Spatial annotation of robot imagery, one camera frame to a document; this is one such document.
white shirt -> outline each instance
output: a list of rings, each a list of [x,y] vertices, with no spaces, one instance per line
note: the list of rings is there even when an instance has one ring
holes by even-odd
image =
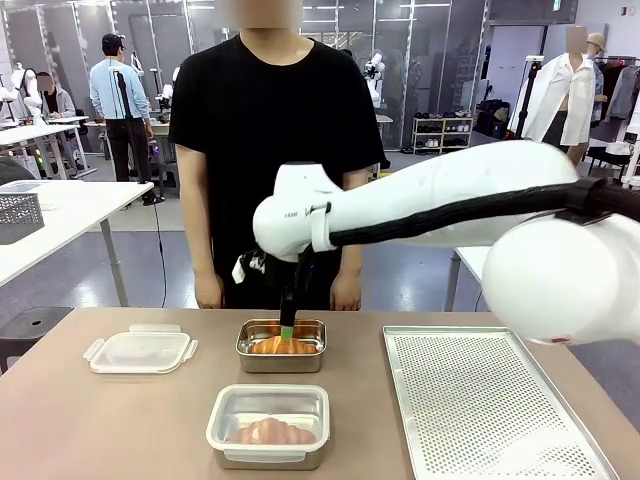
[[[554,58],[542,67],[533,84],[523,138],[542,142],[563,100],[569,95],[569,112],[561,144],[573,146],[588,142],[596,92],[596,75],[593,69],[593,62],[587,55],[583,55],[582,64],[574,72],[568,53]],[[528,80],[520,92],[518,105],[511,117],[509,129],[514,132],[520,120],[527,84]]]

perforated metal tray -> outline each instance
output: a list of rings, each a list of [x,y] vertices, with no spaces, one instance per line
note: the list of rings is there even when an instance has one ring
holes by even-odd
[[[619,480],[509,329],[383,334],[417,479]]]

beige hat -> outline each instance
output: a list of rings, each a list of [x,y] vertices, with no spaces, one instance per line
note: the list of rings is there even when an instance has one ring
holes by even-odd
[[[604,35],[601,33],[591,33],[588,37],[587,37],[587,43],[593,43],[594,45],[598,46],[598,48],[600,48],[600,50],[602,50],[603,52],[605,51],[605,46],[607,44],[607,40],[604,38]]]

fluorescent light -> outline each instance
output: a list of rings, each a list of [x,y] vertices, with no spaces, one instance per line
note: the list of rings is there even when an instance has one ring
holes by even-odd
[[[450,7],[450,3],[421,3],[420,5],[414,5],[415,8],[419,7]],[[411,5],[400,5],[400,8],[411,8]]]

black cap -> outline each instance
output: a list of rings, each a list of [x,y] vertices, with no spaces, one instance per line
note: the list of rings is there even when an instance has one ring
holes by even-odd
[[[118,48],[124,48],[122,44],[122,37],[120,35],[115,35],[113,33],[107,33],[104,37],[102,37],[102,51],[103,52],[112,52],[114,50],[117,51]]]

